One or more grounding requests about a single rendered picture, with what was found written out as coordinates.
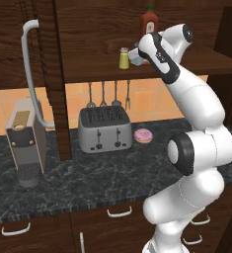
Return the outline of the dark wood closed cabinet door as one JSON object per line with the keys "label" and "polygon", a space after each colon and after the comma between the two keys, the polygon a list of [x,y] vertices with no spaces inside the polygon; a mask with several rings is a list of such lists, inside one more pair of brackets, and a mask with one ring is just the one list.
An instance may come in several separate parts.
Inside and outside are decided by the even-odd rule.
{"label": "dark wood closed cabinet door", "polygon": [[34,17],[33,0],[0,0],[0,90],[28,87],[21,36]]}

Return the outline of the yellow-green shaker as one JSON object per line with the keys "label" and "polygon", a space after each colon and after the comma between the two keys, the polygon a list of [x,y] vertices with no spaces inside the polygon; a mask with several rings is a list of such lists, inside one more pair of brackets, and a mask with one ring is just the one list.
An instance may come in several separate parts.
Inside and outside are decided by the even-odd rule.
{"label": "yellow-green shaker", "polygon": [[120,49],[119,68],[120,69],[128,69],[129,68],[129,58],[128,58],[128,48],[127,47],[122,47]]}

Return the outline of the red condiment bottle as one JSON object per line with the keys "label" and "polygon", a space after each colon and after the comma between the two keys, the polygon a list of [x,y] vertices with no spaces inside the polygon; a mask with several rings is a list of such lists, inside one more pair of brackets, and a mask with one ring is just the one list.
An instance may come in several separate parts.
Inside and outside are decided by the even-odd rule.
{"label": "red condiment bottle", "polygon": [[159,18],[154,12],[153,6],[148,6],[146,12],[140,17],[139,36],[142,38],[145,34],[154,33],[158,30]]}

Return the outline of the dark wood drawer front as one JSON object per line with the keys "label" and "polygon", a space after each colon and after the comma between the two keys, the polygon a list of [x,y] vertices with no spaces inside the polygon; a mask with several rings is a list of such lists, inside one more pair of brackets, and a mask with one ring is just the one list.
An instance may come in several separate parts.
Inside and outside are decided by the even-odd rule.
{"label": "dark wood drawer front", "polygon": [[[149,236],[141,211],[142,202],[125,203],[107,208],[75,211],[70,214],[76,253],[81,253],[80,232],[84,235],[85,253],[141,253]],[[132,214],[111,218],[111,213]]]}
{"label": "dark wood drawer front", "polygon": [[69,215],[0,223],[0,253],[75,253]]}

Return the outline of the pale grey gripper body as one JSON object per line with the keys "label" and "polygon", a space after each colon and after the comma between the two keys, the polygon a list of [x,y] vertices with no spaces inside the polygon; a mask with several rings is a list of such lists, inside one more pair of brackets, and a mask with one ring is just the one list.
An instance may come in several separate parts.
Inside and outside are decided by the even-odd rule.
{"label": "pale grey gripper body", "polygon": [[132,49],[128,53],[128,58],[133,65],[140,66],[143,64],[144,59],[138,54],[138,48]]}

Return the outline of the hanging metal utensil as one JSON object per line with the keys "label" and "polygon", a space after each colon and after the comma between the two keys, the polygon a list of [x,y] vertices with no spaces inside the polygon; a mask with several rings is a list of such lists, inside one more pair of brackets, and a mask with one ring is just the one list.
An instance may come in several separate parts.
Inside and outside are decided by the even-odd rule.
{"label": "hanging metal utensil", "polygon": [[92,99],[92,82],[89,82],[88,85],[89,85],[89,102],[86,107],[95,108],[96,104],[93,102],[93,99]]}
{"label": "hanging metal utensil", "polygon": [[117,99],[117,80],[115,80],[115,98],[112,101],[112,106],[121,106],[121,101]]}
{"label": "hanging metal utensil", "polygon": [[100,107],[106,107],[107,103],[105,101],[105,81],[102,81],[102,102],[100,104]]}

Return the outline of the hanging metal fork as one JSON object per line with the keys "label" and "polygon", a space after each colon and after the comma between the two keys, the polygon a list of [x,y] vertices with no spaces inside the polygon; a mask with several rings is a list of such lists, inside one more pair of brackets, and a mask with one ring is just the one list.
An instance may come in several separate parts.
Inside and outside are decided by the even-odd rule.
{"label": "hanging metal fork", "polygon": [[130,98],[129,98],[129,89],[130,88],[130,80],[127,80],[127,92],[125,98],[125,110],[130,109]]}

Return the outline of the pink frosted donut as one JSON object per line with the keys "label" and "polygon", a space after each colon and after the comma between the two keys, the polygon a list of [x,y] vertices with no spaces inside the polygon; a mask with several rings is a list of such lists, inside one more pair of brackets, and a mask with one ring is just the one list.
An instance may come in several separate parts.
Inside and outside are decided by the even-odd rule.
{"label": "pink frosted donut", "polygon": [[153,134],[146,128],[140,128],[134,133],[134,138],[140,143],[149,143],[153,139]]}

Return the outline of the dark wood wall cabinet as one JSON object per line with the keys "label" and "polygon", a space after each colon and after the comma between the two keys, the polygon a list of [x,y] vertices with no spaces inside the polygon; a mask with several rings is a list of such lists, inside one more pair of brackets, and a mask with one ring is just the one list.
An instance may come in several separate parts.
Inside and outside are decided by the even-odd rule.
{"label": "dark wood wall cabinet", "polygon": [[65,81],[155,78],[152,66],[118,67],[119,50],[139,39],[139,19],[155,7],[160,31],[179,23],[193,30],[182,65],[195,74],[232,74],[232,58],[213,49],[222,10],[232,0],[56,0]]}

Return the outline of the silver four-slot toaster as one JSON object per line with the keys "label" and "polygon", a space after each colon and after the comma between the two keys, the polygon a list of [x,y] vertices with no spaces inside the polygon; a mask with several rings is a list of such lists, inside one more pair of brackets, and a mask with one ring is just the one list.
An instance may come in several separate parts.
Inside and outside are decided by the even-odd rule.
{"label": "silver four-slot toaster", "polygon": [[128,114],[122,106],[84,108],[79,114],[78,138],[86,153],[128,149],[132,145]]}

